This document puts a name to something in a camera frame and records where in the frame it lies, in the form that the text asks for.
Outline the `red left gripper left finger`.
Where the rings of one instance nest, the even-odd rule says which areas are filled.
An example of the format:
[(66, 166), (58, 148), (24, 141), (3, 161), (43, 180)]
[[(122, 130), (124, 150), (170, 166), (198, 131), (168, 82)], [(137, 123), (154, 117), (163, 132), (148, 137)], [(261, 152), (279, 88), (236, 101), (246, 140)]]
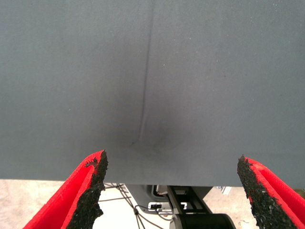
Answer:
[(108, 168), (107, 153), (87, 156), (24, 226), (26, 229), (91, 229), (103, 215), (99, 205)]

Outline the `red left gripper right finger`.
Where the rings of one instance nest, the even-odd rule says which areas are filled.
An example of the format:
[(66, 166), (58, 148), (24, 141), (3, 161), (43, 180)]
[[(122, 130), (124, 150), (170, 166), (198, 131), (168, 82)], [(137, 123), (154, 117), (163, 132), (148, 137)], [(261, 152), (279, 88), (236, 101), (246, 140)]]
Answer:
[(303, 229), (305, 199), (260, 162), (241, 156), (237, 174), (261, 229)]

